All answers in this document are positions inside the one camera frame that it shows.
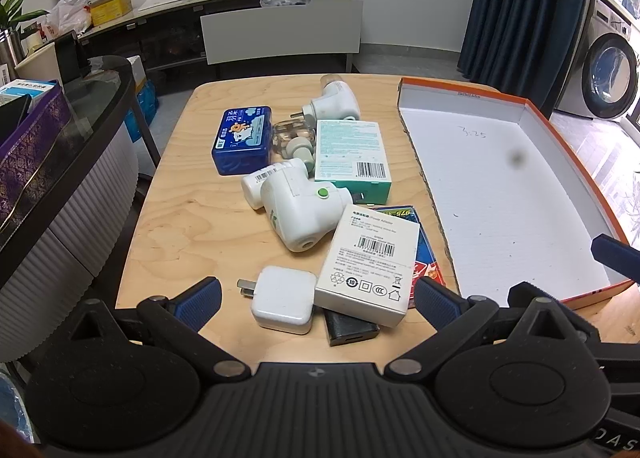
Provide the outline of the yellow cardboard box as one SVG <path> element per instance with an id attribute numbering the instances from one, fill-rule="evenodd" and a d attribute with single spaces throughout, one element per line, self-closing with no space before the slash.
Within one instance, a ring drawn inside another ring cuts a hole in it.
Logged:
<path id="1" fill-rule="evenodd" d="M 131 0 L 96 0 L 90 4 L 94 27 L 122 18 L 132 11 Z"/>

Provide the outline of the white yellow floor carton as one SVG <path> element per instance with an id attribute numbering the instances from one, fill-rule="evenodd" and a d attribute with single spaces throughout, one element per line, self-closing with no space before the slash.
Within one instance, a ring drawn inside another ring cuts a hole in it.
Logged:
<path id="1" fill-rule="evenodd" d="M 134 92 L 139 93 L 144 88 L 146 81 L 148 80 L 148 78 L 146 78 L 141 56 L 129 56 L 128 62 L 131 65 L 132 76 L 134 76 Z"/>

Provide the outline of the orange white cardboard box tray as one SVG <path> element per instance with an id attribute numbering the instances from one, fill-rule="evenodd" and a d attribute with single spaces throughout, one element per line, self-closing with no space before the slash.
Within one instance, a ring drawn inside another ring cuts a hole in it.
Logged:
<path id="1" fill-rule="evenodd" d="M 572 308 L 631 286 L 593 238 L 626 236 L 596 182 L 529 101 L 418 78 L 398 112 L 430 191 L 462 296 L 506 302 L 529 282 Z"/>

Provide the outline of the potted plant steel pot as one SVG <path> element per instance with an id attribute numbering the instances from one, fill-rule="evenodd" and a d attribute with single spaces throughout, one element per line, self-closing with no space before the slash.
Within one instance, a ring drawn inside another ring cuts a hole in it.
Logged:
<path id="1" fill-rule="evenodd" d="M 9 75 L 12 79 L 17 77 L 16 65 L 25 59 L 20 26 L 48 14 L 48 11 L 44 9 L 24 12 L 24 2 L 25 0 L 1 0 L 0 4 L 1 63 L 8 65 Z"/>

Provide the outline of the blue tin with cartoon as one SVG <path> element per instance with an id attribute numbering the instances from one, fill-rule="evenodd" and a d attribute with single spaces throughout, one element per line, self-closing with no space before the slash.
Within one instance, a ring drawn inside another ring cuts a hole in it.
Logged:
<path id="1" fill-rule="evenodd" d="M 212 147 L 212 158 L 221 175 L 250 174 L 270 165 L 271 108 L 230 108 L 222 114 Z"/>

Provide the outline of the black wall charger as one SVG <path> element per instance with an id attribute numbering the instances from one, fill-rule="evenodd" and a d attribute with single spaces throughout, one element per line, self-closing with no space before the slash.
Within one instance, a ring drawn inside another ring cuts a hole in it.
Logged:
<path id="1" fill-rule="evenodd" d="M 351 344 L 374 339 L 380 333 L 378 325 L 330 310 L 323 311 L 329 346 Z"/>

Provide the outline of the white square wall charger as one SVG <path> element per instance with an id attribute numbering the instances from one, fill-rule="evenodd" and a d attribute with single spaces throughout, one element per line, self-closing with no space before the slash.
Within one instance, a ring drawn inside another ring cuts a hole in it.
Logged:
<path id="1" fill-rule="evenodd" d="M 244 297 L 250 298 L 250 311 L 265 329 L 303 336 L 309 333 L 314 311 L 317 276 L 301 270 L 269 265 L 255 282 L 236 282 Z"/>

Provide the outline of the white power adapter box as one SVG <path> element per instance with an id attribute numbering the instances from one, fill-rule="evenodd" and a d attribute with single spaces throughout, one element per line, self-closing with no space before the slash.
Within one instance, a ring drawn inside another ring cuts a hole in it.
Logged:
<path id="1" fill-rule="evenodd" d="M 314 304 L 396 327 L 408 311 L 419 234 L 414 222 L 348 206 L 314 288 Z"/>

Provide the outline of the white plug-in repellent heater green button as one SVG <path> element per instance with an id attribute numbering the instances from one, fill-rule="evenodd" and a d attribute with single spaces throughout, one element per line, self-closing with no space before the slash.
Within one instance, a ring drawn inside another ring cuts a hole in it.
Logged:
<path id="1" fill-rule="evenodd" d="M 273 230 L 292 252 L 318 244 L 337 227 L 346 207 L 354 203 L 348 189 L 312 181 L 306 170 L 294 167 L 271 174 L 262 183 L 260 198 Z"/>

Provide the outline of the purple patterned gift box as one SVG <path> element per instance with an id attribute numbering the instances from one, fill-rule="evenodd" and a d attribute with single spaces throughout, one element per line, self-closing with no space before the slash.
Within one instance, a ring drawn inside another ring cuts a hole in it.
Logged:
<path id="1" fill-rule="evenodd" d="M 2 229 L 24 204 L 32 204 L 44 193 L 44 166 L 71 121 L 70 105 L 56 84 L 1 145 Z"/>

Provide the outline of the white plug-in heater with bottle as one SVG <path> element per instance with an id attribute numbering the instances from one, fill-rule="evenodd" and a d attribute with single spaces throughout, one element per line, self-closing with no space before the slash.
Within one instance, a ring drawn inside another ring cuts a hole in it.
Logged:
<path id="1" fill-rule="evenodd" d="M 292 118 L 303 118 L 314 128 L 319 120 L 359 120 L 360 106 L 352 88 L 337 74 L 321 77 L 321 96 L 302 106 Z"/>

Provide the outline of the blue red playing card pack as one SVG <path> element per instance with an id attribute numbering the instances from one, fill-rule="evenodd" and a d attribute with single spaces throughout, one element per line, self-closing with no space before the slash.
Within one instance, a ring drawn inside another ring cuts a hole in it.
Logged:
<path id="1" fill-rule="evenodd" d="M 412 286 L 409 297 L 409 308 L 414 308 L 414 286 L 418 280 L 422 277 L 432 278 L 433 281 L 444 285 L 445 281 L 442 277 L 439 264 L 437 263 L 434 251 L 430 243 L 428 242 L 424 228 L 422 226 L 420 217 L 416 212 L 416 208 L 413 206 L 386 206 L 386 207 L 374 207 L 374 210 L 385 213 L 386 215 L 393 215 L 394 217 L 401 218 L 419 226 L 418 245 L 416 246 L 416 261 L 413 265 Z"/>

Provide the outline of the clear repellent refill bottle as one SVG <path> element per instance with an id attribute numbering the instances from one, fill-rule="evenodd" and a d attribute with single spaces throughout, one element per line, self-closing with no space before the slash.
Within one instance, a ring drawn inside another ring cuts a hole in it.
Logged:
<path id="1" fill-rule="evenodd" d="M 303 118 L 279 121 L 272 126 L 272 150 L 283 159 L 299 159 L 304 163 L 307 173 L 312 175 L 316 130 L 309 127 Z"/>

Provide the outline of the white TV console cabinet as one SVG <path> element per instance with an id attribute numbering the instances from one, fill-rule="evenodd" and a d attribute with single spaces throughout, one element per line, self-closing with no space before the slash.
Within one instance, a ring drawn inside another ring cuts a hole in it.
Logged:
<path id="1" fill-rule="evenodd" d="M 310 0 L 263 7 L 260 0 L 180 0 L 134 10 L 90 28 L 91 56 L 138 55 L 150 72 L 289 56 L 334 55 L 352 70 L 364 0 Z"/>

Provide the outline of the teal green product box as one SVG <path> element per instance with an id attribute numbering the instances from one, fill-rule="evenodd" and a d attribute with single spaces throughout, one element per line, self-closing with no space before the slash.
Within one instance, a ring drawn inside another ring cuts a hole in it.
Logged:
<path id="1" fill-rule="evenodd" d="M 320 120 L 314 180 L 348 189 L 358 196 L 357 204 L 385 205 L 393 180 L 378 123 Z"/>

